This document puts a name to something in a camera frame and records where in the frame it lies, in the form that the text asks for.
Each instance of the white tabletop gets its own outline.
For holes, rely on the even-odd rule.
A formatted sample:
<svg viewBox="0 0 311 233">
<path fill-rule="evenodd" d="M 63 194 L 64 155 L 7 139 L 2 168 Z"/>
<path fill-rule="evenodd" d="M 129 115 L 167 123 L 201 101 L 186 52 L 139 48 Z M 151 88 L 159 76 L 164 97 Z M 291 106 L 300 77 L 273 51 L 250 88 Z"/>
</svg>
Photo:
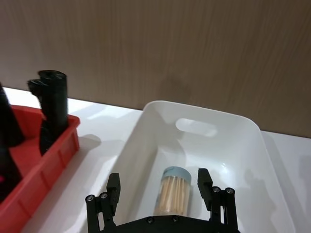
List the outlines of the white tabletop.
<svg viewBox="0 0 311 233">
<path fill-rule="evenodd" d="M 11 104 L 39 108 L 27 91 L 5 88 Z M 23 233 L 87 232 L 85 197 L 98 195 L 142 111 L 69 99 L 80 118 L 80 150 Z M 311 229 L 311 139 L 262 131 L 298 233 Z"/>
</svg>

